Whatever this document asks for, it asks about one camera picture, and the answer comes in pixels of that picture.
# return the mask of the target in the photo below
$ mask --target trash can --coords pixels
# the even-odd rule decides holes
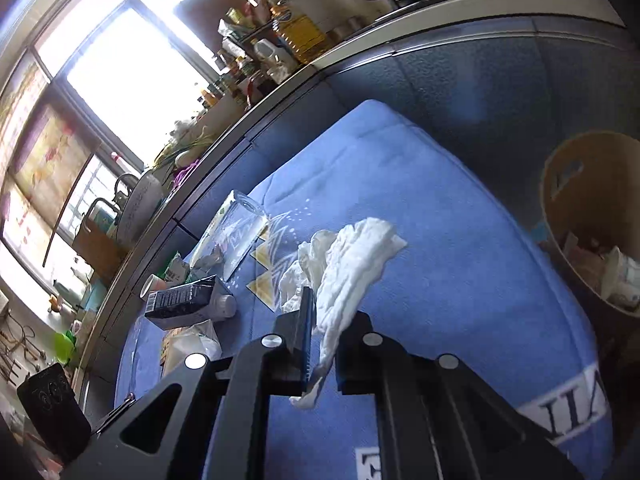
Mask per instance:
[[[640,312],[603,300],[562,252],[569,232],[640,260],[640,142],[613,132],[566,140],[546,160],[540,185],[546,248],[582,305],[602,348],[640,328]]]

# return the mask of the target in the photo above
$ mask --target silver screw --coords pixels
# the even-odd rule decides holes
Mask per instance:
[[[382,345],[382,336],[376,332],[369,332],[362,336],[362,342],[367,346]]]
[[[458,368],[460,361],[455,355],[443,354],[438,357],[438,364],[445,370],[455,370],[456,368]]]
[[[207,358],[202,354],[190,354],[185,358],[184,364],[191,370],[197,370],[207,364]]]
[[[277,334],[269,334],[262,338],[262,346],[277,348],[282,344],[282,338]]]

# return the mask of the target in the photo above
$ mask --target cooking oil bottle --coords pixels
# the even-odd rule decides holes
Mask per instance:
[[[287,42],[300,63],[311,63],[332,44],[306,14],[294,14],[284,5],[273,6],[273,30]]]

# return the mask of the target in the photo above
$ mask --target speaker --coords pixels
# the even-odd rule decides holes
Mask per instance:
[[[17,391],[44,443],[65,465],[84,451],[91,425],[80,410],[60,363],[25,380]]]

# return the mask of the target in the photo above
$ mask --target crumpled paper towel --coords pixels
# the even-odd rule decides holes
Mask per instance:
[[[366,218],[343,227],[338,234],[318,231],[310,242],[298,247],[298,259],[280,279],[280,309],[300,308],[302,289],[316,295],[316,328],[322,335],[320,359],[302,397],[290,397],[303,410],[316,405],[324,380],[331,370],[340,334],[350,325],[369,285],[382,277],[385,262],[398,254],[406,242],[390,222]]]

